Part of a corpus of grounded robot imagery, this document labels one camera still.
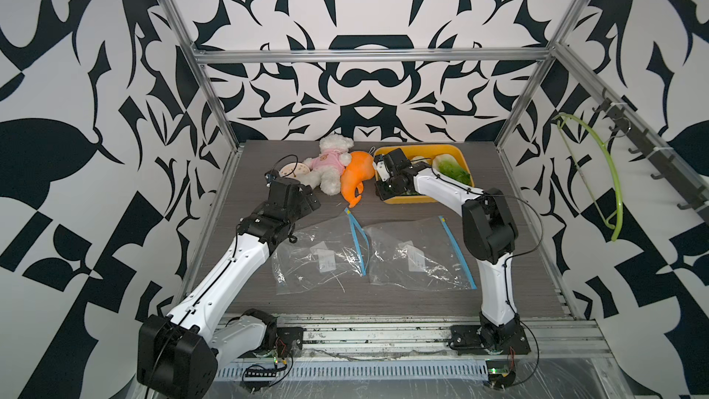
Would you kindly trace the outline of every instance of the patterned backdrop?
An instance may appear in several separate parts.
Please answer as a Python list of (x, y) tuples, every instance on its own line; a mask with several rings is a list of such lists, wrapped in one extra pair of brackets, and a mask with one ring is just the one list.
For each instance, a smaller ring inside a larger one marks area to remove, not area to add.
[(109, 398), (229, 146), (156, 0), (0, 0), (0, 397)]
[(533, 61), (210, 65), (239, 138), (491, 141)]
[[(543, 47), (571, 0), (176, 0), (199, 49)], [(212, 65), (239, 140), (492, 141), (532, 61)]]
[[(708, 0), (591, 0), (569, 38), (610, 87), (698, 172), (709, 174), (706, 71)], [(606, 228), (552, 120), (573, 113), (605, 140), (611, 124), (597, 102), (554, 64), (505, 145), (523, 194), (542, 213), (545, 245), (597, 319), (636, 394), (663, 399), (709, 394), (709, 227), (626, 138), (610, 149), (623, 189), (623, 229)], [(572, 151), (607, 216), (613, 182), (595, 141), (573, 122)]]

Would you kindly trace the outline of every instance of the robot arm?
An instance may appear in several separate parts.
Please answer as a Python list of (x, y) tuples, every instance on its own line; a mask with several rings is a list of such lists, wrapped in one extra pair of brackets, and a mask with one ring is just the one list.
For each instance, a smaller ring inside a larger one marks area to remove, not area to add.
[(517, 226), (501, 191), (483, 191), (436, 173), (424, 161), (412, 164), (401, 149), (374, 158), (381, 177), (377, 193), (385, 200), (416, 191), (446, 205), (462, 217), (463, 238), (480, 271), (483, 304), (480, 314), (482, 345), (491, 352), (505, 349), (521, 331), (512, 297), (510, 264)]
[[(521, 327), (509, 264), (518, 231), (505, 199), (496, 198), (500, 191), (462, 185), (435, 173), (428, 164), (412, 164), (400, 149), (374, 161), (382, 179), (377, 193), (383, 200), (416, 191), (462, 217), (465, 244), (478, 260), (483, 289), (479, 342), (490, 352), (502, 351)], [(219, 368), (247, 351), (273, 348), (275, 319), (256, 310), (215, 330), (253, 272), (291, 236), (295, 222), (320, 207), (309, 186), (277, 176), (276, 171), (266, 174), (268, 200), (237, 226), (231, 246), (197, 288), (166, 317), (152, 315), (143, 323), (138, 336), (138, 382), (173, 399), (200, 399)], [(451, 348), (458, 351), (470, 347), (465, 341), (455, 342)]]
[(247, 351), (272, 348), (275, 319), (249, 310), (215, 332), (219, 320), (253, 272), (295, 222), (320, 207), (311, 187), (266, 174), (269, 198), (237, 226), (237, 236), (207, 277), (166, 317), (152, 315), (138, 335), (137, 380), (174, 399), (199, 399), (217, 370)]

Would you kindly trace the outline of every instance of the aluminum frame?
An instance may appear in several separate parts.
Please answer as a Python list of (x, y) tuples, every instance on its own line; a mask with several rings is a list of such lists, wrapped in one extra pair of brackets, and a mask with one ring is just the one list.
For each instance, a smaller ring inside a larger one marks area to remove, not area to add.
[(171, 308), (182, 302), (182, 300), (187, 297), (192, 291), (195, 284), (195, 279), (197, 277), (197, 271), (202, 266), (202, 259), (207, 251), (207, 245), (209, 244), (209, 238), (212, 237), (214, 232), (214, 227), (216, 226), (217, 219), (221, 214), (221, 210), (224, 207), (224, 202), (229, 194), (229, 188), (231, 188), (231, 183), (234, 180), (234, 173), (236, 173), (236, 168), (239, 165), (239, 160), (241, 160), (241, 155), (244, 151), (244, 147), (240, 146), (237, 151), (232, 152), (227, 159), (226, 166), (224, 167), (224, 172), (222, 173), (222, 179), (217, 187), (217, 193), (214, 197), (211, 207), (209, 208), (209, 213), (207, 214), (207, 220), (202, 227), (202, 232), (199, 236), (199, 242), (192, 257), (192, 262), (187, 265), (187, 273), (182, 279), (182, 287), (180, 288), (179, 297), (172, 301)]
[(435, 49), (314, 49), (283, 51), (195, 50), (199, 64), (264, 64), (270, 62), (405, 62), (540, 60), (546, 48), (435, 48)]
[[(509, 159), (507, 159), (507, 154), (503, 150), (498, 151), (498, 153), (500, 155), (502, 167), (505, 169), (507, 179), (509, 179), (510, 183), (512, 184), (512, 189), (514, 190), (515, 195), (520, 199), (526, 200), (526, 198), (522, 194), (522, 191), (520, 190), (519, 184), (515, 180), (512, 164), (510, 164)], [(535, 241), (539, 241), (540, 232), (537, 230), (537, 224), (539, 223), (539, 220), (537, 220), (537, 216), (532, 212), (529, 207), (527, 207), (526, 204), (519, 202), (517, 203), (522, 209), (522, 215), (527, 221), (527, 226), (529, 227), (530, 232), (532, 233), (532, 237), (534, 237)], [(544, 242), (542, 242), (542, 244), (540, 245), (539, 252), (542, 254), (542, 261), (544, 262), (545, 267), (547, 268), (547, 273), (549, 274), (549, 277), (554, 283), (554, 286), (562, 293), (562, 297), (564, 299), (563, 305), (568, 309), (569, 314), (572, 315), (574, 318), (584, 320), (585, 316), (583, 315), (583, 312), (581, 311), (579, 306), (573, 301), (575, 297), (573, 297), (572, 289), (566, 284), (566, 281), (564, 280), (561, 272), (559, 271), (559, 268), (556, 267), (556, 264), (554, 263), (554, 254), (547, 248)]]
[[(654, 129), (652, 129), (628, 104), (623, 102), (623, 99), (615, 93), (602, 78), (593, 72), (593, 69), (584, 62), (573, 49), (567, 47), (564, 44), (557, 43), (552, 48), (552, 55), (569, 71), (569, 74), (579, 81), (579, 84), (583, 87), (586, 92), (599, 104), (604, 102), (606, 98), (609, 98), (612, 102), (619, 102), (617, 105), (623, 106), (623, 117), (632, 123), (635, 127), (638, 127), (644, 136), (650, 141), (652, 145), (655, 146), (653, 151), (646, 155), (645, 157), (650, 160), (653, 166), (658, 166), (662, 164), (658, 159), (660, 156), (665, 158), (665, 162), (668, 163), (670, 167), (677, 170), (678, 175), (681, 175), (681, 179), (674, 179), (668, 182), (675, 188), (680, 195), (684, 192), (682, 188), (696, 188), (699, 189), (699, 196), (704, 200), (704, 204), (694, 209), (694, 211), (701, 217), (706, 223), (709, 223), (709, 189), (706, 188), (706, 183), (687, 162), (677, 154), (674, 149), (669, 146), (663, 138), (657, 134)], [(686, 199), (688, 196), (685, 194), (683, 198), (691, 205), (692, 200)]]
[[(590, 0), (572, 1), (572, 3), (569, 5), (569, 8), (566, 10), (564, 17), (559, 23), (559, 26), (557, 27), (556, 31), (552, 35), (552, 38), (547, 44), (547, 50), (549, 54), (551, 54), (552, 48), (555, 44), (557, 44), (559, 41), (566, 40), (566, 38), (569, 36), (569, 33), (571, 33), (572, 29), (574, 28), (574, 25), (576, 25), (576, 22), (579, 21), (579, 17), (580, 14), (583, 12), (583, 9), (586, 8), (589, 2)], [(515, 127), (517, 127), (520, 118), (525, 113), (525, 111), (527, 111), (527, 107), (532, 101), (534, 93), (539, 88), (539, 85), (541, 85), (544, 81), (545, 77), (549, 73), (549, 69), (552, 67), (553, 64), (554, 58), (549, 56), (544, 62), (542, 62), (540, 65), (537, 65), (537, 69), (535, 69), (534, 73), (532, 73), (532, 75), (530, 76), (530, 79), (527, 81), (525, 89), (522, 91), (522, 94), (520, 94), (519, 98), (512, 107), (512, 111), (510, 112), (509, 117), (507, 118), (507, 120), (505, 120), (505, 124), (500, 130), (500, 134), (498, 134), (497, 139), (495, 139), (495, 145), (498, 146), (498, 149), (501, 149), (504, 146), (507, 139), (509, 139), (509, 136), (514, 132)]]
[(221, 100), (219, 100), (214, 88), (212, 88), (212, 84), (204, 70), (204, 67), (197, 63), (197, 59), (195, 58), (192, 49), (192, 40), (189, 37), (187, 28), (184, 26), (184, 21), (182, 20), (182, 15), (180, 15), (179, 10), (177, 9), (177, 5), (174, 0), (157, 0), (157, 3), (161, 6), (165, 13), (165, 18), (170, 25), (170, 29), (175, 34), (177, 42), (182, 49), (182, 54), (184, 54), (187, 64), (189, 65), (189, 69), (192, 71), (192, 75), (207, 99), (207, 104), (217, 120), (219, 129), (222, 131), (222, 134), (224, 134), (224, 137), (226, 138), (226, 141), (232, 151), (236, 151), (239, 146), (239, 141), (236, 138), (234, 131), (231, 129), (231, 124), (226, 117)]
[[(235, 315), (225, 315), (220, 326)], [(594, 320), (527, 318), (534, 332), (541, 359), (613, 358)], [(406, 360), (458, 359), (448, 347), (452, 325), (479, 325), (477, 317), (280, 315), (279, 327), (303, 327), (303, 350), (299, 357), (316, 361), (342, 359)], [(536, 358), (537, 347), (518, 358)], [(505, 355), (466, 355), (468, 359), (506, 359)]]

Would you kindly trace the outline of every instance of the ziplock bag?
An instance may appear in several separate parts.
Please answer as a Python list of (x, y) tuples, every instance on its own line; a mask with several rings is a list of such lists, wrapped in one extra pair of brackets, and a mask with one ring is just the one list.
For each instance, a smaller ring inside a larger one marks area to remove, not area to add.
[(374, 285), (409, 290), (476, 289), (463, 254), (442, 216), (370, 225), (367, 272)]
[(369, 241), (349, 209), (294, 235), (295, 244), (283, 241), (271, 256), (276, 294), (302, 293), (346, 273), (367, 275)]

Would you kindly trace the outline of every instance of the white label sticker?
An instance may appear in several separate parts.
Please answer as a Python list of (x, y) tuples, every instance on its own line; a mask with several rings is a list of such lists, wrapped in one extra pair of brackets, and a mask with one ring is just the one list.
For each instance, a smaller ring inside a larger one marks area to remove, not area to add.
[(408, 270), (412, 272), (426, 271), (426, 256), (423, 252), (413, 246), (412, 241), (407, 241), (399, 244), (399, 247), (406, 250), (408, 257)]
[(328, 271), (337, 269), (335, 252), (327, 249), (327, 245), (325, 245), (324, 242), (311, 246), (311, 250), (313, 250), (313, 253), (318, 257), (318, 265), (320, 266), (321, 273), (327, 273)]

